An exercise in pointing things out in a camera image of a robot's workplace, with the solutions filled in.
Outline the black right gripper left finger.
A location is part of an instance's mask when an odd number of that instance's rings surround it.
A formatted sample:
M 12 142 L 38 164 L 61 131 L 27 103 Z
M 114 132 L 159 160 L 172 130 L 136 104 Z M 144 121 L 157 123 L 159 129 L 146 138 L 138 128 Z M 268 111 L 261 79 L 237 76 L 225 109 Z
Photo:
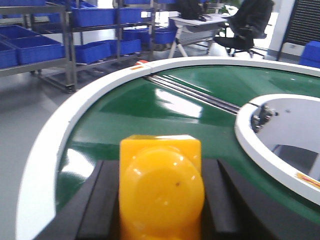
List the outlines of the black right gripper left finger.
M 119 161 L 100 160 L 37 240 L 118 240 Z

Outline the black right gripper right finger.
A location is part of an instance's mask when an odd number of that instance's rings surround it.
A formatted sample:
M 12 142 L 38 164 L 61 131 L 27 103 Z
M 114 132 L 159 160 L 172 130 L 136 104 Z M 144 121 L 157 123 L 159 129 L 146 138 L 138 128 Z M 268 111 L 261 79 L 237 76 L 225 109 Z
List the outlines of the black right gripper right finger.
M 202 161 L 203 240 L 318 240 L 320 225 L 259 190 L 228 163 Z

